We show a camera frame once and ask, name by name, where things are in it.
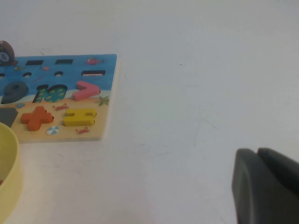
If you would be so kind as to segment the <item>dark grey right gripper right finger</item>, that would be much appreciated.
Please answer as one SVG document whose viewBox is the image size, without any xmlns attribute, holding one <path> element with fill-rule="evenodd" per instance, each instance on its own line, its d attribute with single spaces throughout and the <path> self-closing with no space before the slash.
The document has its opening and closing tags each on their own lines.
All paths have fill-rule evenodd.
<svg viewBox="0 0 299 224">
<path fill-rule="evenodd" d="M 270 148 L 259 148 L 258 156 L 285 187 L 299 186 L 299 163 Z"/>
</svg>

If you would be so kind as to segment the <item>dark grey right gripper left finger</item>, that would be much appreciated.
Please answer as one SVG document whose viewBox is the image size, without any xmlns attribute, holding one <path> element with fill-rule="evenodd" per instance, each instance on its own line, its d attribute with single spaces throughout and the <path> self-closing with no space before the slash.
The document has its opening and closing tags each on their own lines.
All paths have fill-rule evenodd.
<svg viewBox="0 0 299 224">
<path fill-rule="evenodd" d="M 297 224 L 299 187 L 285 187 L 250 149 L 238 149 L 232 193 L 239 224 Z"/>
</svg>

